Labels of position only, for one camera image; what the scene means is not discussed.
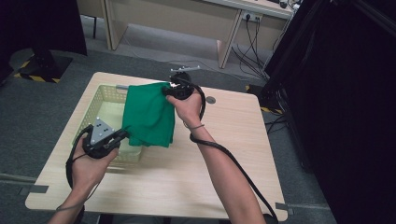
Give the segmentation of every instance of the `bracelet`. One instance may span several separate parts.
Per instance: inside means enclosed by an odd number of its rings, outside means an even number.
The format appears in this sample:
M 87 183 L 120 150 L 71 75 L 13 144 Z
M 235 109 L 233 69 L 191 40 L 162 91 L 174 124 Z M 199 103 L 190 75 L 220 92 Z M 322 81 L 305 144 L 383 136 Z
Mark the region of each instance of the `bracelet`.
M 73 205 L 73 206 L 64 207 L 64 208 L 61 207 L 62 205 L 59 205 L 59 206 L 56 208 L 55 211 L 56 211 L 56 212 L 60 212 L 60 211 L 64 211 L 64 210 L 69 210 L 69 209 L 72 209 L 72 208 L 76 208 L 76 207 L 82 206 L 85 202 L 87 202 L 87 200 L 84 200 L 83 202 L 77 203 L 77 204 L 75 204 L 75 205 Z
M 204 127 L 204 126 L 205 126 L 204 124 L 201 124 L 201 125 L 198 125 L 198 126 L 193 127 L 193 128 L 189 128 L 189 127 L 188 127 L 188 129 L 194 130 L 194 129 L 198 129 L 198 128 L 201 128 L 201 127 Z

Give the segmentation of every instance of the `black controller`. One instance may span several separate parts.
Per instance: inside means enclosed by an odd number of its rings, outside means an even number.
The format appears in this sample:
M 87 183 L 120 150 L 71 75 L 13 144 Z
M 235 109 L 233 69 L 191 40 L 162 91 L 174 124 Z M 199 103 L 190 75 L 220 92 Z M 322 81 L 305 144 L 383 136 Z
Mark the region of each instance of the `black controller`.
M 170 77 L 171 82 L 176 84 L 175 87 L 163 87 L 163 95 L 171 95 L 178 100 L 185 100 L 189 98 L 194 92 L 194 87 L 191 85 L 191 78 L 185 72 L 176 73 Z

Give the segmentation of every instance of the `green towel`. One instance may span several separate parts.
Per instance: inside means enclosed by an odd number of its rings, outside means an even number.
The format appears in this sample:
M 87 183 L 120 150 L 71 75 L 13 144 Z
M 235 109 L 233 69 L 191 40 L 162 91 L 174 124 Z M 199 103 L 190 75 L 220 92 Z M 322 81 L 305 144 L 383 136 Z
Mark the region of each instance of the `green towel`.
M 169 147 L 175 129 L 175 108 L 166 100 L 162 87 L 168 82 L 129 86 L 122 129 L 130 146 Z

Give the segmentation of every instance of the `desk leg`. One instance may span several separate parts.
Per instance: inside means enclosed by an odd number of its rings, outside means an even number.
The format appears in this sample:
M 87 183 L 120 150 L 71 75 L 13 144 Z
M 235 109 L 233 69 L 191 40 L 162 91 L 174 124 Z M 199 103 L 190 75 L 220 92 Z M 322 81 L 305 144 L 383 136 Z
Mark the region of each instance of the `desk leg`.
M 241 23 L 243 16 L 243 10 L 238 9 L 235 20 L 233 21 L 233 28 L 227 41 L 218 40 L 218 55 L 219 55 L 219 67 L 225 68 L 228 56 L 230 55 L 231 47 L 233 46 L 233 40 L 235 39 L 236 33 L 239 29 L 239 24 Z
M 117 49 L 119 43 L 128 28 L 128 22 L 116 21 L 114 15 L 112 14 L 113 9 L 111 5 L 111 0 L 105 0 L 105 22 L 108 29 L 107 44 L 110 49 Z

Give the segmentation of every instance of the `yellow black tape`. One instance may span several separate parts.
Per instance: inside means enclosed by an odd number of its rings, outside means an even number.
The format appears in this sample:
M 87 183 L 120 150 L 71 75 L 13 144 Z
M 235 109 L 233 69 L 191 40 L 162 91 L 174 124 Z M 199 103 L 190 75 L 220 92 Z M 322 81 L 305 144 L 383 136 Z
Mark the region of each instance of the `yellow black tape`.
M 29 79 L 29 80 L 33 80 L 33 81 L 52 82 L 52 83 L 58 83 L 60 81 L 59 78 L 40 77 L 40 76 L 26 76 L 26 75 L 23 75 L 21 73 L 15 74 L 14 77 L 21 77 L 21 78 Z
M 263 107 L 263 106 L 260 107 L 260 109 L 261 109 L 262 111 L 268 112 L 268 113 L 275 113 L 275 114 L 282 114 L 282 113 L 283 113 L 282 110 L 279 110 L 279 109 L 270 109 L 270 108 Z
M 29 64 L 31 59 L 32 58 L 30 58 L 28 61 L 24 62 L 23 65 L 21 66 L 21 68 L 26 67 Z M 28 76 L 28 75 L 24 75 L 21 73 L 15 74 L 14 77 L 21 77 L 21 78 L 29 79 L 29 80 L 33 80 L 33 81 L 51 82 L 51 83 L 58 83 L 60 81 L 59 78 L 51 78 L 51 77 L 44 77 L 44 76 Z

